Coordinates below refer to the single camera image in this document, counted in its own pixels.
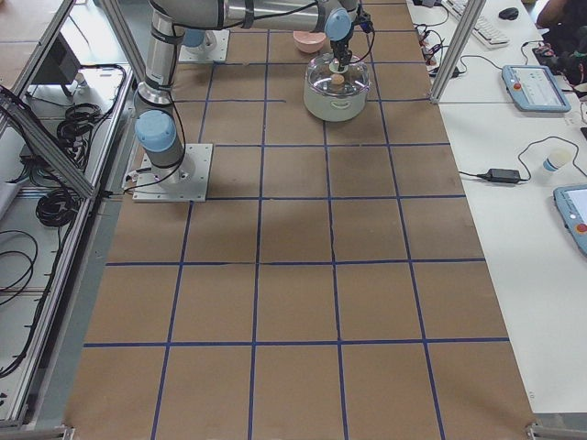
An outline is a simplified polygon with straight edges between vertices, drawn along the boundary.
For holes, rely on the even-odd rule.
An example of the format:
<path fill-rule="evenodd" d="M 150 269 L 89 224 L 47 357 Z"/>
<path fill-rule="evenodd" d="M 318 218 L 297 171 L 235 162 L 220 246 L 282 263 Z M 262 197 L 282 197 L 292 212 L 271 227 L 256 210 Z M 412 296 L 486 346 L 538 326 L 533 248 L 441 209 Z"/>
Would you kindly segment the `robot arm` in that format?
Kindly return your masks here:
<path fill-rule="evenodd" d="M 153 179 L 163 187 L 190 177 L 193 164 L 184 145 L 183 123 L 174 115 L 172 89 L 187 29 L 202 35 L 249 23 L 254 8 L 244 1 L 230 14 L 229 1 L 152 1 L 150 46 L 145 77 L 138 84 L 135 134 L 149 160 Z"/>
<path fill-rule="evenodd" d="M 338 70 L 351 64 L 355 16 L 339 1 L 196 1 L 180 14 L 186 28 L 225 30 L 263 28 L 323 33 L 329 39 Z"/>

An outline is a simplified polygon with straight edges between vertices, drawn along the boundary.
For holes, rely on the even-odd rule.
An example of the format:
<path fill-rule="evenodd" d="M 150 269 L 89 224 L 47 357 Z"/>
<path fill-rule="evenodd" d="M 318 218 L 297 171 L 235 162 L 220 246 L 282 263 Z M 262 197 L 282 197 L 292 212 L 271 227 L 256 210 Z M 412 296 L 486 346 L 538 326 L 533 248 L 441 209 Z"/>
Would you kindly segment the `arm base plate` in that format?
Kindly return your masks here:
<path fill-rule="evenodd" d="M 228 30 L 203 31 L 187 28 L 183 36 L 179 62 L 190 64 L 225 62 L 228 40 Z"/>
<path fill-rule="evenodd" d="M 132 199 L 137 203 L 204 202 L 207 195 L 210 168 L 213 157 L 212 144 L 188 144 L 183 164 L 167 180 L 172 169 L 153 167 L 146 153 L 141 166 L 150 168 L 138 175 Z"/>

